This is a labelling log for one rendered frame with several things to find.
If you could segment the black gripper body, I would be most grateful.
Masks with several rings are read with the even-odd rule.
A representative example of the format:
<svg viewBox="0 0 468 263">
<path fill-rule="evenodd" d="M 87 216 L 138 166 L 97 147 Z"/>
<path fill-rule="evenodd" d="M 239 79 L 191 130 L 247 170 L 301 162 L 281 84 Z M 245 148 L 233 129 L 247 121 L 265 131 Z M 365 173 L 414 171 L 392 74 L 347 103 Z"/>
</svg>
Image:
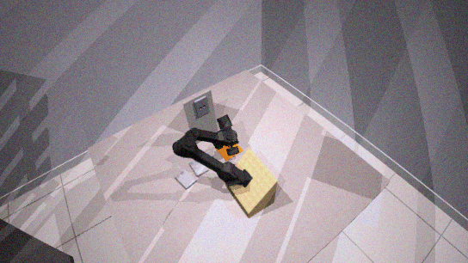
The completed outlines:
<svg viewBox="0 0 468 263">
<path fill-rule="evenodd" d="M 231 146 L 231 147 L 230 147 Z M 233 156 L 239 153 L 239 149 L 237 146 L 233 147 L 231 143 L 228 143 L 228 148 L 226 149 L 227 155 L 228 156 Z"/>
</svg>

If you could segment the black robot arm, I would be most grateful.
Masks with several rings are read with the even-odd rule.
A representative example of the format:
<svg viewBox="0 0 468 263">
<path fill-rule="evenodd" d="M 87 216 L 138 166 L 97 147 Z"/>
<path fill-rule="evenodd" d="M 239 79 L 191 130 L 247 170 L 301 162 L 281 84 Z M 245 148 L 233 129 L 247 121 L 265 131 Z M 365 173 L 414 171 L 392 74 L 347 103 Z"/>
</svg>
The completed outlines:
<svg viewBox="0 0 468 263">
<path fill-rule="evenodd" d="M 218 118 L 217 121 L 221 128 L 218 132 L 204 131 L 197 128 L 188 130 L 180 140 L 173 143 L 172 149 L 174 154 L 183 158 L 193 159 L 211 169 L 217 173 L 218 177 L 228 187 L 235 184 L 246 187 L 253 179 L 246 169 L 242 171 L 229 161 L 222 163 L 197 147 L 196 140 L 210 142 L 218 150 L 228 143 L 231 143 L 232 146 L 239 143 L 237 133 L 231 129 L 232 123 L 228 114 Z"/>
</svg>

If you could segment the yellow square mat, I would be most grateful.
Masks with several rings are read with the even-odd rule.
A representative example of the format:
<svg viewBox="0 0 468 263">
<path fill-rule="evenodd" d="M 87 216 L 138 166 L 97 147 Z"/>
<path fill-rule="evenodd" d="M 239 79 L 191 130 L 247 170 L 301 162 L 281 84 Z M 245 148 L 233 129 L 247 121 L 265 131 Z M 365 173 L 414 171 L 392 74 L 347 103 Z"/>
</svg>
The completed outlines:
<svg viewBox="0 0 468 263">
<path fill-rule="evenodd" d="M 235 146 L 238 147 L 239 153 L 243 151 L 243 150 L 238 146 L 238 144 L 233 145 L 233 147 L 235 147 Z M 216 149 L 216 148 L 215 148 L 215 149 Z M 225 145 L 224 145 L 222 149 L 219 149 L 219 150 L 216 149 L 216 150 L 217 150 L 218 153 L 227 161 L 227 160 L 231 159 L 232 157 L 234 157 L 235 155 L 233 155 L 233 156 L 228 156 L 228 155 L 227 155 L 227 152 L 226 152 L 226 149 L 229 149 L 229 148 L 228 148 L 228 146 L 225 146 Z"/>
</svg>

